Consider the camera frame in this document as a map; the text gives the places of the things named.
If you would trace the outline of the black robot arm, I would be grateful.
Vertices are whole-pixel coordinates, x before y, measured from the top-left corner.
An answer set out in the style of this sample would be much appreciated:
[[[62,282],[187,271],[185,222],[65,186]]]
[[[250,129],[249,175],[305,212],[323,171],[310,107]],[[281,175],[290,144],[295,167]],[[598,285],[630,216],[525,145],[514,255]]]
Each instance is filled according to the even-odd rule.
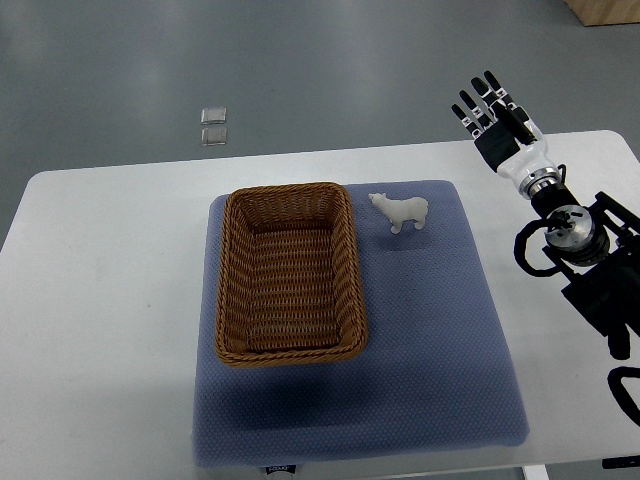
[[[630,334],[639,332],[639,217],[605,192],[581,205],[565,173],[547,167],[521,183],[539,218],[516,235],[514,258],[532,277],[564,275],[565,299],[607,340],[611,357],[626,361]]]

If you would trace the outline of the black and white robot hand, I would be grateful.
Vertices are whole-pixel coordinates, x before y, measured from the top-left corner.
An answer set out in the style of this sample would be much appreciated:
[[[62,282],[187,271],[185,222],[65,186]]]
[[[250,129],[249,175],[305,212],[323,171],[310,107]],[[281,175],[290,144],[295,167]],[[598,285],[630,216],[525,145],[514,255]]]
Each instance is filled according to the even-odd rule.
[[[475,93],[460,91],[462,103],[451,110],[489,168],[511,180],[523,196],[536,182],[560,181],[544,135],[493,72],[472,78],[471,87]]]

